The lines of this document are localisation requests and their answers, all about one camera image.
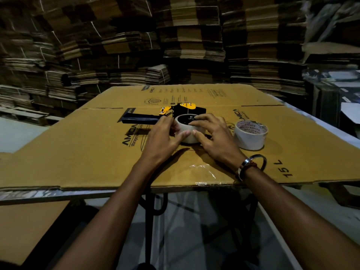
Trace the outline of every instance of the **black handle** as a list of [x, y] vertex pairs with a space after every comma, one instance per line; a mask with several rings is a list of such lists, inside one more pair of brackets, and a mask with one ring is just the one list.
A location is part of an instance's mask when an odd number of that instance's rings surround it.
[[159, 115], [126, 113], [121, 118], [124, 124], [147, 124], [155, 125], [160, 119]]

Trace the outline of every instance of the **forearm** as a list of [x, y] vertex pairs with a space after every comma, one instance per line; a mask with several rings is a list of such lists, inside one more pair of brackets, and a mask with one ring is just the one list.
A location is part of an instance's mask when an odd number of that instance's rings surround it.
[[112, 269], [152, 168], [135, 164], [132, 171], [78, 236], [54, 269]]
[[265, 173], [249, 168], [244, 182], [304, 269], [357, 269], [360, 248]]

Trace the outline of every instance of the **flattened cardboard box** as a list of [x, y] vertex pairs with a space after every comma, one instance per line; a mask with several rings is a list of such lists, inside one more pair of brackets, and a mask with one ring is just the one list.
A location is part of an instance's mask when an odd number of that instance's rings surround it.
[[[187, 89], [202, 91], [188, 95]], [[120, 186], [140, 157], [151, 128], [123, 124], [122, 115], [158, 114], [160, 107], [167, 105], [164, 104], [167, 99], [180, 95], [184, 99], [184, 94], [187, 101], [206, 108], [208, 113], [223, 116], [231, 129], [240, 119], [265, 124], [269, 132], [264, 147], [244, 153], [265, 155], [268, 159], [265, 171], [279, 183], [360, 179], [359, 149], [255, 88], [174, 85], [113, 87], [105, 91], [0, 163], [0, 186], [6, 189]], [[152, 186], [231, 184], [234, 175], [215, 163], [200, 145], [180, 145], [176, 157], [158, 174]]]
[[0, 261], [21, 265], [69, 201], [0, 206]]

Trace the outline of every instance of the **tape roll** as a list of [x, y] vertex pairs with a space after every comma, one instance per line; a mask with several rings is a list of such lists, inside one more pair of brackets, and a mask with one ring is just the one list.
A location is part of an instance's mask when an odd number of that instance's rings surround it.
[[235, 125], [235, 141], [245, 150], [259, 150], [264, 146], [268, 128], [256, 121], [242, 120]]
[[199, 132], [202, 132], [203, 134], [205, 133], [204, 128], [195, 127], [187, 124], [193, 120], [194, 116], [197, 116], [197, 114], [182, 114], [175, 118], [175, 121], [178, 123], [181, 132], [186, 130], [191, 132], [191, 134], [182, 141], [183, 143], [188, 143], [188, 144], [199, 143], [199, 141], [193, 135], [193, 130], [197, 130]]

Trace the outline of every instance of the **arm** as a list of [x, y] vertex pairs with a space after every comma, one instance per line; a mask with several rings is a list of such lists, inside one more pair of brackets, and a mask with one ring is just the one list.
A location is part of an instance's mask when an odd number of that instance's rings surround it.
[[[212, 114], [189, 123], [212, 134], [194, 135], [214, 159], [237, 171], [247, 158], [236, 146], [225, 120]], [[360, 246], [258, 168], [245, 172], [244, 183], [264, 207], [304, 269], [359, 269]]]
[[171, 117], [162, 117], [148, 135], [144, 151], [130, 174], [73, 242], [55, 270], [112, 269], [124, 245], [140, 197], [151, 174], [177, 149], [190, 132], [169, 138], [179, 130]]

